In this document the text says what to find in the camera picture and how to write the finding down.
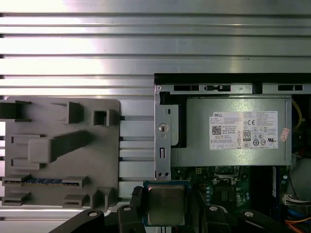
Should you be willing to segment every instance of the ridged metal surface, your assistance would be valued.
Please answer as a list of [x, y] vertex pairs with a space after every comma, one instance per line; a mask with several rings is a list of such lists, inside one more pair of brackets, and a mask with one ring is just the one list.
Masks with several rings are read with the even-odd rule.
[[3, 0], [0, 12], [0, 95], [121, 102], [122, 200], [153, 177], [154, 73], [311, 72], [308, 0]]

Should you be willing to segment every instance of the screw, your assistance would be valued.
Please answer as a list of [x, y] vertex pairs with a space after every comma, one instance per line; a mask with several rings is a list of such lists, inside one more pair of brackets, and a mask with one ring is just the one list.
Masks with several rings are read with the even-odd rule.
[[159, 125], [159, 130], [160, 130], [161, 132], [167, 132], [168, 129], [169, 129], [169, 126], [168, 126], [167, 124], [165, 124], [165, 123], [161, 123], [161, 124]]
[[254, 214], [252, 212], [245, 212], [245, 216], [247, 217], [253, 217]]
[[211, 206], [211, 207], [209, 208], [209, 210], [210, 210], [210, 211], [217, 211], [218, 208], [217, 208], [216, 206]]

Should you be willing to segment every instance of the power supply label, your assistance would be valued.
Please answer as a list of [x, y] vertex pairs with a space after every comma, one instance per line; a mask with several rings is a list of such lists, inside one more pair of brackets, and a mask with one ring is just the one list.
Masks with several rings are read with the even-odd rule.
[[218, 112], [209, 117], [209, 149], [277, 149], [277, 112]]

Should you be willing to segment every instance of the yellow wire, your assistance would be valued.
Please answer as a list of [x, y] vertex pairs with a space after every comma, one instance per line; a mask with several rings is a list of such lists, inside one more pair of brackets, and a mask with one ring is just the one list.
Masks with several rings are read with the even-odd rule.
[[308, 221], [310, 219], [311, 219], [311, 217], [308, 217], [308, 218], [305, 218], [302, 220], [285, 220], [285, 222], [290, 223], [290, 224], [295, 224], [295, 223], [299, 223], [299, 222], [305, 222], [305, 221]]
[[293, 132], [297, 131], [301, 125], [301, 122], [302, 122], [302, 114], [301, 114], [301, 110], [298, 106], [298, 104], [295, 102], [295, 100], [292, 100], [292, 103], [293, 103], [293, 106], [295, 107], [295, 109], [297, 110], [298, 112], [298, 116], [299, 116], [299, 121], [298, 121], [298, 124], [293, 128]]
[[296, 233], [303, 233], [303, 231], [299, 230], [298, 228], [294, 227], [292, 224], [287, 223], [287, 226], [289, 226], [291, 229], [293, 229]]

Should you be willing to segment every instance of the black cable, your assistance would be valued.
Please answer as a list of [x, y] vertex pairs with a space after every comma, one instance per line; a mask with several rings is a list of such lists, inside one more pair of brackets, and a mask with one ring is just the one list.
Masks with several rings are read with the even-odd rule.
[[294, 192], [294, 195], [295, 195], [295, 197], [297, 198], [297, 200], [299, 200], [299, 198], [298, 198], [298, 196], [297, 196], [297, 193], [296, 193], [296, 191], [295, 191], [295, 189], [294, 189], [294, 186], [293, 186], [292, 178], [291, 178], [291, 175], [290, 175], [290, 170], [288, 171], [288, 178], [290, 179], [290, 184], [291, 184], [292, 190], [293, 190], [293, 192]]

